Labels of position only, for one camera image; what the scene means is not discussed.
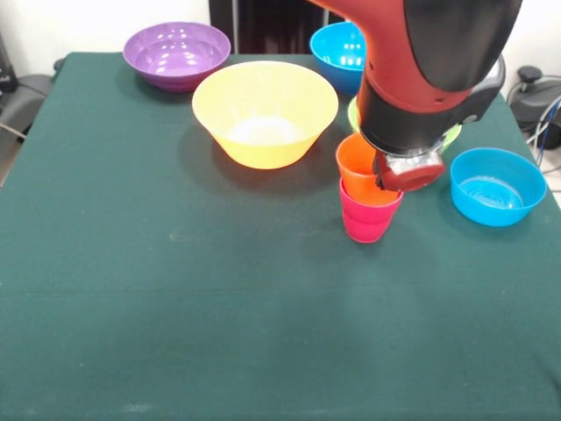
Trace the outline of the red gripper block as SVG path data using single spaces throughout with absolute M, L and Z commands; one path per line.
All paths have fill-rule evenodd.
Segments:
M 415 191 L 437 180 L 445 171 L 438 151 L 413 157 L 397 157 L 377 150 L 373 158 L 373 174 L 380 189 Z

